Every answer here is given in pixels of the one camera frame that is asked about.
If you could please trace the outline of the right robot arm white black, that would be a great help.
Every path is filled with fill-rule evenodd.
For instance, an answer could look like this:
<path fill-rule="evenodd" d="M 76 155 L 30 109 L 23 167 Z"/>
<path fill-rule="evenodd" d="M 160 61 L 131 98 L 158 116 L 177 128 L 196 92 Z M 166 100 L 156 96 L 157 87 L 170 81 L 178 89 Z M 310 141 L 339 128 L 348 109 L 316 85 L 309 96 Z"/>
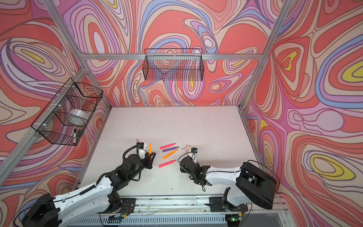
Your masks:
<path fill-rule="evenodd" d="M 263 209 L 271 210 L 279 181 L 259 167 L 254 160 L 243 162 L 235 168 L 216 168 L 201 166 L 192 156 L 179 161 L 180 170 L 205 190 L 206 186 L 225 185 L 223 205 L 233 208 L 253 203 Z"/>

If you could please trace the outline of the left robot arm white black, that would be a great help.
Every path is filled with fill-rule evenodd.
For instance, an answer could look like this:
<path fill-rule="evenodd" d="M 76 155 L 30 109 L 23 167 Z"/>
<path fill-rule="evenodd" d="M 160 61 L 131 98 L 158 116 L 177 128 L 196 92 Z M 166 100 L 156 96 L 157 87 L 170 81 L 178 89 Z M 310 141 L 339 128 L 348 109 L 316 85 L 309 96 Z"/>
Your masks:
<path fill-rule="evenodd" d="M 144 169 L 152 169 L 156 154 L 137 143 L 123 153 L 122 164 L 87 186 L 72 192 L 42 195 L 23 214 L 22 227 L 67 227 L 96 213 L 117 213 L 122 206 L 119 190 L 139 181 Z"/>

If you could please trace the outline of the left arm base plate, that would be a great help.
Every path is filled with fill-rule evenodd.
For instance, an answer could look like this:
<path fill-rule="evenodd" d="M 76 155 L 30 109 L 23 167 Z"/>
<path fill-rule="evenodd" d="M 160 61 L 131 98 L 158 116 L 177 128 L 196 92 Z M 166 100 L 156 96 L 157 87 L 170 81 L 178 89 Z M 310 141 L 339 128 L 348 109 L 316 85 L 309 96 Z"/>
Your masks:
<path fill-rule="evenodd" d="M 134 212 L 136 198 L 121 197 L 118 199 L 109 199 L 110 205 L 102 214 L 131 214 Z"/>

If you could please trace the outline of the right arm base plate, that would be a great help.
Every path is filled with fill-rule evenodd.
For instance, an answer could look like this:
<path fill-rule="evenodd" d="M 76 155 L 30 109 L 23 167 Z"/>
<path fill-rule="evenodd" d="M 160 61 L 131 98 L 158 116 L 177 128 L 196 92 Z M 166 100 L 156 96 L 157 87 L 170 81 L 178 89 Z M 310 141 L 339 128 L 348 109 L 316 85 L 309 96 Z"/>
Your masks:
<path fill-rule="evenodd" d="M 244 214 L 248 210 L 247 204 L 235 206 L 227 201 L 227 194 L 230 189 L 231 187 L 227 187 L 222 197 L 209 197 L 209 203 L 206 205 L 210 207 L 211 212 L 239 212 Z"/>

